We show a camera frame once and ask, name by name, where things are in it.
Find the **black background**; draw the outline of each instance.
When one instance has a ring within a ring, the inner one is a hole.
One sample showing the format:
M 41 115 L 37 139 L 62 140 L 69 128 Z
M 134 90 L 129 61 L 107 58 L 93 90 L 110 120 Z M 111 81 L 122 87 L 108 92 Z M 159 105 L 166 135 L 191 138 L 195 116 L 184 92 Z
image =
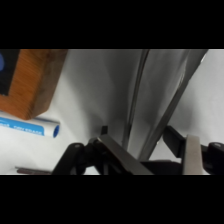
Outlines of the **black background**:
M 19 52 L 20 49 L 0 49 L 5 62 L 3 71 L 0 71 L 0 94 L 2 95 L 9 94 Z

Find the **metal blade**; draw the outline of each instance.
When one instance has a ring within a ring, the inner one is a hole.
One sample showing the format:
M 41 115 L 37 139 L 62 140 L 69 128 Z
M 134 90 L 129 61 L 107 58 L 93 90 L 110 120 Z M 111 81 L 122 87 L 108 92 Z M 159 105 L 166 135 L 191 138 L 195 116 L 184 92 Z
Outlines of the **metal blade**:
M 200 66 L 201 62 L 203 61 L 208 49 L 191 49 L 188 54 L 186 69 L 184 72 L 183 79 L 180 82 L 179 88 L 174 95 L 169 107 L 167 108 L 165 114 L 163 115 L 162 119 L 160 120 L 159 124 L 157 125 L 153 135 L 148 137 L 145 142 L 145 145 L 142 149 L 140 154 L 139 160 L 145 161 L 150 158 L 153 153 L 153 150 L 156 147 L 157 142 L 161 138 L 167 124 L 169 123 L 187 85 L 189 80 L 192 78 L 198 67 Z
M 128 121 L 125 124 L 125 128 L 124 128 L 124 136 L 123 136 L 122 146 L 125 150 L 128 150 L 128 143 L 129 143 L 130 133 L 131 133 L 132 124 L 133 124 L 133 120 L 134 120 L 134 116 L 135 116 L 135 109 L 136 109 L 137 100 L 138 100 L 139 87 L 141 84 L 142 75 L 144 72 L 144 68 L 145 68 L 147 58 L 148 58 L 149 51 L 150 51 L 150 49 L 143 49 L 140 63 L 139 63 L 138 74 L 137 74 L 137 78 L 136 78 L 135 90 L 134 90 L 134 95 L 133 95 L 133 99 L 132 99 L 130 114 L 129 114 Z

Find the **wooden block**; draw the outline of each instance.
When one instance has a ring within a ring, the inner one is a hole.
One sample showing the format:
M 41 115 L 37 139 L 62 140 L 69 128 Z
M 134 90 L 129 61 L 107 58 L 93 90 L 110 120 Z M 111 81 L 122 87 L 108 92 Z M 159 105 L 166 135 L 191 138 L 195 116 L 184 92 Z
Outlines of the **wooden block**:
M 24 120 L 47 111 L 67 51 L 0 49 L 0 110 Z

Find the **gray surface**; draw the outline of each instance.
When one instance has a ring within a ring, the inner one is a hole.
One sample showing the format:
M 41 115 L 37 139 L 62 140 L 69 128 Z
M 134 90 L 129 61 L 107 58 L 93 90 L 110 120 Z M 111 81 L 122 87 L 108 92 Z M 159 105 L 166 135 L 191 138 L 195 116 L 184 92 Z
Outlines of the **gray surface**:
M 202 152 L 200 139 L 196 136 L 188 135 L 183 158 L 183 175 L 202 175 Z

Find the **blue stripe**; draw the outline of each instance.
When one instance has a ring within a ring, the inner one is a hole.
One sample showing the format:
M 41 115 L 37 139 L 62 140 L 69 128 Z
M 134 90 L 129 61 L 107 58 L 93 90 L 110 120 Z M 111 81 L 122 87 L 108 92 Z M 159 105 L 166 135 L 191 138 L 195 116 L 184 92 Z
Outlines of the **blue stripe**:
M 0 53 L 0 72 L 4 69 L 5 67 L 5 62 L 2 54 Z
M 44 136 L 44 128 L 35 124 L 29 124 L 0 117 L 0 126 Z

